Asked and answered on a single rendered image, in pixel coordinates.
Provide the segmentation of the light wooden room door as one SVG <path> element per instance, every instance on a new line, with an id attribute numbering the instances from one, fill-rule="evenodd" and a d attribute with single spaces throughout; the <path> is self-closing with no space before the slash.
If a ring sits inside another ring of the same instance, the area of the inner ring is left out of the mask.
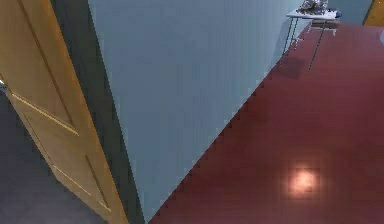
<path id="1" fill-rule="evenodd" d="M 0 82 L 56 179 L 128 224 L 50 0 L 0 0 Z"/>

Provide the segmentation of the white table with thin legs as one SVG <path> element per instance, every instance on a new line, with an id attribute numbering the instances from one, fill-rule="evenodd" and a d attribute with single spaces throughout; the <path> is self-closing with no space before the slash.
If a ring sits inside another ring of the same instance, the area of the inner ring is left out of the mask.
<path id="1" fill-rule="evenodd" d="M 290 45 L 288 42 L 288 34 L 289 34 L 289 30 L 291 28 L 291 19 L 292 18 L 299 18 L 299 20 L 308 20 L 308 21 L 309 21 L 309 19 L 334 20 L 336 18 L 338 18 L 340 20 L 341 12 L 336 10 L 336 9 L 326 9 L 325 13 L 322 15 L 311 15 L 311 14 L 298 13 L 297 9 L 295 9 L 295 10 L 289 12 L 286 15 L 286 17 L 289 19 L 290 23 L 289 23 L 288 33 L 287 33 L 287 36 L 286 36 L 286 39 L 284 42 L 282 57 L 288 56 L 290 51 L 296 51 L 297 50 L 297 49 L 294 49 L 294 45 Z M 315 50 L 314 50 L 314 53 L 312 54 L 312 58 L 310 60 L 308 70 L 311 70 L 311 68 L 312 68 L 314 59 L 315 59 L 316 54 L 318 52 L 318 48 L 319 48 L 319 45 L 320 45 L 321 40 L 323 38 L 325 30 L 320 30 L 320 31 L 321 31 L 320 37 L 318 38 L 318 40 L 316 42 Z"/>

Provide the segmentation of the grey cluttered object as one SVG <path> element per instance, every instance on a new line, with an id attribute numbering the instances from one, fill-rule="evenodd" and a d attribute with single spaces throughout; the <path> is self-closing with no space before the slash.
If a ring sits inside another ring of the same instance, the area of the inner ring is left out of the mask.
<path id="1" fill-rule="evenodd" d="M 328 6 L 328 0 L 304 0 L 301 6 L 297 9 L 298 13 L 322 15 L 325 13 Z"/>

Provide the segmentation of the orange wooden door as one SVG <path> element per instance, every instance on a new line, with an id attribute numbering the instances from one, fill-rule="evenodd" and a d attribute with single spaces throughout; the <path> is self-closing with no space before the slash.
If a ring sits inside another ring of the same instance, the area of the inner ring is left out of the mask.
<path id="1" fill-rule="evenodd" d="M 384 0 L 373 0 L 364 19 L 364 25 L 384 27 Z"/>

